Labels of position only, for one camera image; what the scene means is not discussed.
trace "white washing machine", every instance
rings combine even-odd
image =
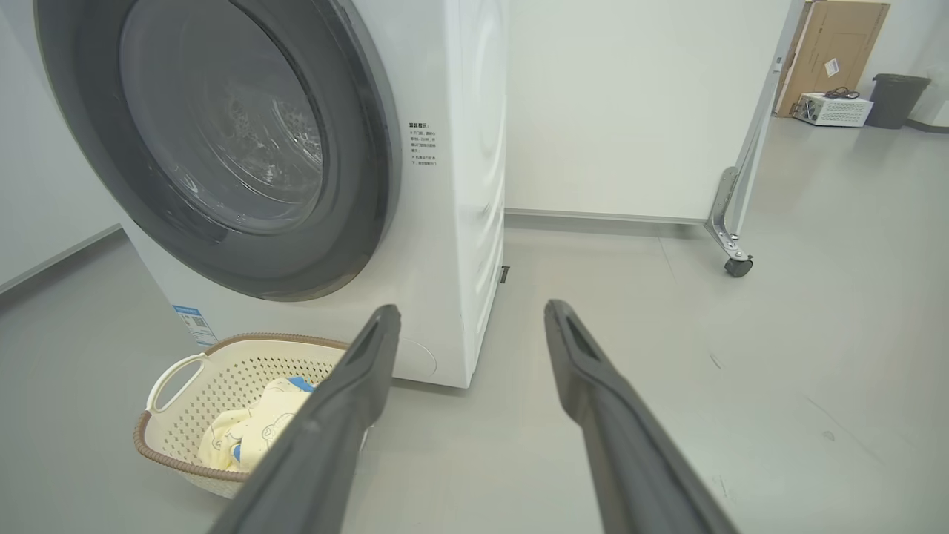
[[[395,303],[395,376],[470,385],[501,273],[507,0],[36,13],[66,121],[199,345],[347,341]]]

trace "cardboard box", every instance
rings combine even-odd
[[[808,2],[781,73],[774,113],[790,117],[804,93],[856,87],[888,12],[889,4]]]

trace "basket handle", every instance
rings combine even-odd
[[[163,411],[167,410],[168,407],[171,406],[172,403],[174,403],[178,399],[178,397],[185,390],[188,389],[188,386],[191,386],[191,383],[195,381],[197,376],[201,374],[202,371],[204,371],[204,362],[203,361],[201,362],[201,367],[197,370],[197,372],[195,372],[194,375],[192,375],[190,379],[188,379],[188,383],[182,386],[181,389],[178,390],[177,393],[175,393],[175,396],[172,397],[170,401],[168,401],[167,403],[165,403],[164,406],[159,408],[158,396],[161,395],[161,391],[165,389],[165,384],[167,384],[168,381],[172,379],[172,376],[175,376],[177,372],[181,371],[181,369],[187,366],[188,364],[196,362],[198,360],[206,360],[206,359],[208,359],[208,355],[205,353],[194,354],[186,358],[182,358],[175,365],[166,369],[165,372],[163,372],[161,376],[158,378],[158,381],[155,382],[155,385],[152,386],[152,392],[148,393],[148,400],[145,401],[145,409],[150,411],[152,415],[155,415],[156,413],[162,413]]]

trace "floor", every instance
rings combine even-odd
[[[697,228],[510,229],[472,387],[393,387],[344,531],[600,530],[549,367],[552,297],[746,534],[944,530],[949,136],[793,120],[769,135],[745,278]],[[0,296],[0,531],[207,530],[226,501],[131,439],[194,348],[121,235]]]

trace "beige plastic basket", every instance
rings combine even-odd
[[[272,380],[303,376],[319,384],[333,371],[348,345],[292,334],[245,334],[230,337],[206,352],[188,356],[168,368],[148,395],[135,427],[139,453],[181,473],[195,486],[232,498],[248,473],[203,467],[197,449],[205,430],[225,410],[240,410],[260,398]],[[184,367],[198,371],[163,407],[158,396]]]

